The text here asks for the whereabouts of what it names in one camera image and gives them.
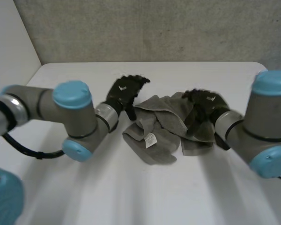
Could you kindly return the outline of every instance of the white wall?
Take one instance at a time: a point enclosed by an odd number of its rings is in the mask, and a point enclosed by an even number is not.
[[[0,89],[27,84],[41,63],[12,0],[0,0]]]

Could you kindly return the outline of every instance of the black glove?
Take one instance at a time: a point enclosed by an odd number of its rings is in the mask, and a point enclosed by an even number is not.
[[[104,103],[113,107],[118,115],[125,110],[130,120],[136,120],[133,101],[142,86],[149,82],[149,79],[140,75],[123,76],[115,81]]]
[[[193,103],[193,110],[184,121],[188,129],[188,135],[194,135],[205,121],[210,121],[215,125],[219,115],[229,111],[228,104],[225,100],[219,94],[208,90],[194,89],[192,91],[186,91],[182,98],[188,98]],[[216,144],[219,147],[225,150],[230,148],[218,134],[215,133],[214,135]]]

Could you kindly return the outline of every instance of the glove logo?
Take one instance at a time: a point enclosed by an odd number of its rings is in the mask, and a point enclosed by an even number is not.
[[[127,89],[127,87],[123,87],[123,88],[121,88],[120,86],[118,87],[120,90],[125,90],[125,89]]]
[[[213,102],[213,101],[215,100],[215,97],[216,97],[216,96],[214,96],[214,97],[207,97],[206,99]]]

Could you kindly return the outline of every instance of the light blue joint cap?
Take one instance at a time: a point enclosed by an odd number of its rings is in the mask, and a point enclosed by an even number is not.
[[[0,169],[0,225],[14,225],[24,208],[24,187],[14,174]]]
[[[259,153],[251,161],[250,168],[263,178],[281,176],[281,145]]]
[[[14,87],[14,86],[18,86],[18,85],[13,84],[13,85],[8,85],[8,86],[2,88],[1,91],[0,91],[0,96],[3,95],[4,93],[6,93],[6,91],[7,91],[8,89],[10,89],[11,87]]]
[[[89,87],[82,81],[60,83],[53,91],[53,100],[66,109],[81,109],[92,101]]]
[[[252,91],[259,95],[281,96],[281,71],[263,71],[256,77]]]
[[[68,139],[62,143],[62,150],[67,156],[78,162],[85,162],[92,156],[92,153],[82,145]]]

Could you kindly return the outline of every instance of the black band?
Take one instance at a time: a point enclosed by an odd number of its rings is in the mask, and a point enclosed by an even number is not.
[[[73,139],[82,139],[82,138],[85,138],[85,137],[88,137],[90,135],[92,135],[93,133],[95,133],[95,131],[97,130],[98,128],[98,125],[95,127],[95,129],[93,131],[91,131],[90,133],[86,134],[86,135],[82,135],[82,136],[72,136],[70,134],[67,134],[69,135],[69,137],[73,138]]]
[[[111,128],[110,128],[108,122],[107,122],[102,116],[99,116],[98,114],[96,114],[96,117],[98,117],[100,120],[102,120],[102,121],[105,123],[105,125],[106,125],[107,128],[108,128],[108,131],[111,130]]]
[[[7,131],[12,130],[17,126],[17,121],[15,120],[15,116],[13,112],[4,104],[3,102],[0,101],[0,111],[5,115],[7,121],[8,121],[8,127]]]
[[[42,97],[43,95],[45,94],[45,92],[48,91],[48,90],[43,90],[39,96],[38,96],[38,101],[37,101],[37,115],[42,119],[44,120],[42,114],[41,114],[41,109],[40,109],[40,104],[41,104],[41,100],[42,100]]]
[[[228,137],[228,134],[230,133],[230,131],[232,130],[233,127],[235,127],[237,124],[240,124],[242,123],[244,120],[239,120],[239,121],[236,121],[234,124],[232,124],[228,130],[226,131],[226,134],[225,134],[225,139],[227,139]]]
[[[258,135],[255,135],[255,134],[251,133],[251,132],[248,131],[245,127],[243,127],[243,130],[244,130],[244,132],[245,132],[247,135],[249,135],[249,136],[251,136],[251,137],[253,137],[253,138],[257,139],[257,140],[260,140],[260,141],[264,141],[264,142],[274,142],[274,143],[279,143],[279,142],[281,142],[281,138],[260,137],[260,136],[258,136]]]
[[[30,112],[29,112],[29,108],[27,107],[26,103],[19,96],[15,95],[15,94],[11,94],[11,93],[6,93],[6,94],[16,98],[24,106],[26,113],[27,113],[28,120],[30,120]]]

